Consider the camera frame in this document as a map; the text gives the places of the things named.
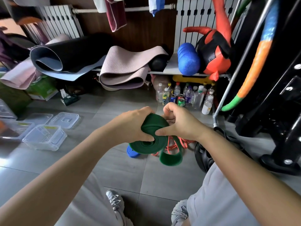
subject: blue and white cloth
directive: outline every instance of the blue and white cloth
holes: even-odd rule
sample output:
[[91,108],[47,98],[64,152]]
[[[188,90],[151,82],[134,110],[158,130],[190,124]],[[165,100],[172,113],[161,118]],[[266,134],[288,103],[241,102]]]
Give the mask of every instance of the blue and white cloth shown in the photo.
[[165,0],[148,0],[148,5],[150,7],[150,13],[155,16],[156,12],[164,9]]

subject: hand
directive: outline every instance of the hand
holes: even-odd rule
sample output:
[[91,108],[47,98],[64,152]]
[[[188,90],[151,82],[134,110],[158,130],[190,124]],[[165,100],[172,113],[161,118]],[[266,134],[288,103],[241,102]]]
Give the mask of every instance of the hand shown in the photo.
[[154,113],[149,107],[128,111],[106,124],[119,143],[132,143],[134,141],[154,141],[154,137],[142,132],[141,126],[148,114]]
[[171,123],[169,127],[155,132],[157,136],[178,136],[186,140],[198,140],[202,131],[208,128],[187,109],[170,102],[163,108],[163,117]]

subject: wooden wall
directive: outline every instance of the wooden wall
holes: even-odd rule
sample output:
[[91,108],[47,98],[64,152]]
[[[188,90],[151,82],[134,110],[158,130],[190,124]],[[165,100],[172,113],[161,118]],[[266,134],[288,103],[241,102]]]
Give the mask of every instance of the wooden wall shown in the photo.
[[[52,5],[71,4],[79,9],[96,9],[93,0],[50,0]],[[177,0],[165,0],[165,4]],[[148,0],[125,0],[126,7],[148,6]],[[106,13],[77,15],[84,35],[105,32],[112,35],[115,44],[130,51],[144,51],[166,44],[173,52],[176,10],[161,10],[153,17],[149,11],[126,12],[127,25],[112,32]]]

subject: forearm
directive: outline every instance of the forearm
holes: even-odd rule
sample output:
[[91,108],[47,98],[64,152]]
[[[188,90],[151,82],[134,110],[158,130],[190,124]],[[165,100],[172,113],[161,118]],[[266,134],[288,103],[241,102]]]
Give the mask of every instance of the forearm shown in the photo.
[[114,141],[106,126],[95,130],[6,202],[0,225],[54,225]]
[[230,142],[202,127],[198,141],[207,149],[240,198],[262,225],[296,225],[301,197]]

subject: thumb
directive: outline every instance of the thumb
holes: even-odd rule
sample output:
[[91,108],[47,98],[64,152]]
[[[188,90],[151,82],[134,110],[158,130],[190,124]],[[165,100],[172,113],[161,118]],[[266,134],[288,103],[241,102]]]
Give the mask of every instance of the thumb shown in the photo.
[[151,141],[154,141],[155,138],[152,135],[149,135],[149,134],[146,134],[146,133],[142,132],[140,140],[151,142]]
[[165,127],[165,128],[160,128],[158,130],[156,130],[155,135],[157,136],[172,136],[174,135],[174,125]]

